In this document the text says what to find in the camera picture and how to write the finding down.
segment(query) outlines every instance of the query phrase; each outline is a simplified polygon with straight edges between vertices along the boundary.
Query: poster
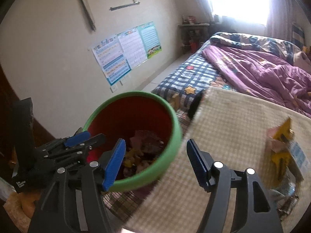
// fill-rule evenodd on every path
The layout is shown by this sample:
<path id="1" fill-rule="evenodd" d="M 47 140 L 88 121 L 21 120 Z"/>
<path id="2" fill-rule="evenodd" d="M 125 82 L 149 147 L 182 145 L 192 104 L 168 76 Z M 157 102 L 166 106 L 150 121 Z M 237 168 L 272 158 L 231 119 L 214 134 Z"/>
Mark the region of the poster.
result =
<path id="1" fill-rule="evenodd" d="M 150 59 L 153 55 L 162 50 L 155 24 L 149 22 L 142 24 L 137 28 L 144 43 L 147 58 Z"/>
<path id="2" fill-rule="evenodd" d="M 116 83 L 131 70 L 123 55 L 117 35 L 104 39 L 94 46 L 92 51 L 110 85 Z"/>
<path id="3" fill-rule="evenodd" d="M 119 33 L 118 39 L 131 69 L 147 60 L 145 47 L 137 27 Z"/>

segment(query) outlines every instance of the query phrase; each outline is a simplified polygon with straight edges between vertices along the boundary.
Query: metal wall bracket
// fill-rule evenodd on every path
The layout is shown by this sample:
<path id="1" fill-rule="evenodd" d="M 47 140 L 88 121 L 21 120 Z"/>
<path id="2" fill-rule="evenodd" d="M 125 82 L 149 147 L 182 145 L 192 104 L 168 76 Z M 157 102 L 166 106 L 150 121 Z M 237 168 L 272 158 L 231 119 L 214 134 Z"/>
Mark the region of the metal wall bracket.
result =
<path id="1" fill-rule="evenodd" d="M 140 4 L 140 2 L 138 2 L 137 0 L 133 0 L 133 3 L 126 4 L 126 5 L 121 5 L 121 6 L 117 6 L 117 7 L 110 7 L 110 10 L 111 11 L 119 10 L 119 9 L 122 9 L 122 8 L 130 7 L 130 6 L 134 6 L 134 5 L 139 5 L 139 4 Z"/>

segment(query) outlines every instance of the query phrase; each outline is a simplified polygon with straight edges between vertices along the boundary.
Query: yellow star pattern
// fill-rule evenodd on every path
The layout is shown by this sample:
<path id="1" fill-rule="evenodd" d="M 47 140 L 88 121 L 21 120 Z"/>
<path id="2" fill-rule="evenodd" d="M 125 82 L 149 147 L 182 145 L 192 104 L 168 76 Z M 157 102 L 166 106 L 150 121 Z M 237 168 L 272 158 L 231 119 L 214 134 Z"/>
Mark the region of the yellow star pattern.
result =
<path id="1" fill-rule="evenodd" d="M 186 94 L 195 94 L 195 88 L 191 87 L 191 86 L 188 86 L 186 88 L 184 88 Z"/>

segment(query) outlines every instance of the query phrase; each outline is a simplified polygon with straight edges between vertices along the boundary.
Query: checkered tablecloth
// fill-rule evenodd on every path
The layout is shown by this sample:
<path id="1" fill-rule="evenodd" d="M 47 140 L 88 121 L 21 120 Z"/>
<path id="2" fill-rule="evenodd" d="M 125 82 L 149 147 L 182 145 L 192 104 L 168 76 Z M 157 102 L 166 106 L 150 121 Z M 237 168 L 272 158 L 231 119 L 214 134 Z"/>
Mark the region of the checkered tablecloth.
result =
<path id="1" fill-rule="evenodd" d="M 144 233 L 196 232 L 209 194 L 195 178 L 186 154 L 186 142 L 194 138 L 199 148 L 229 168 L 244 171 L 252 167 L 264 185 L 275 182 L 275 168 L 265 152 L 266 129 L 292 118 L 296 141 L 311 159 L 311 119 L 282 106 L 237 92 L 210 87 L 207 97 L 190 125 L 180 152 L 154 191 L 141 204 L 126 228 Z M 300 200 L 282 222 L 284 233 L 298 223 L 311 202 L 310 175 L 298 187 Z M 223 232 L 230 232 L 235 191 L 232 189 Z"/>

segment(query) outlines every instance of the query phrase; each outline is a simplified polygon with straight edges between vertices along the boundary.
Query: wall outlet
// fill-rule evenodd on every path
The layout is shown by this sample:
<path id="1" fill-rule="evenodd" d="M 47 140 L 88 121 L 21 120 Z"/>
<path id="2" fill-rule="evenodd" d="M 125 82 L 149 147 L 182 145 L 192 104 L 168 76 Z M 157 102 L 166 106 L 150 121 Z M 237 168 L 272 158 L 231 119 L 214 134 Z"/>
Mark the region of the wall outlet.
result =
<path id="1" fill-rule="evenodd" d="M 118 90 L 117 84 L 112 85 L 112 86 L 110 87 L 110 89 L 111 89 L 111 92 L 112 92 L 112 93 L 113 93 L 113 92 L 116 92 L 116 91 Z"/>
<path id="2" fill-rule="evenodd" d="M 122 77 L 120 82 L 121 82 L 121 85 L 123 86 L 126 83 L 126 77 L 125 76 Z"/>

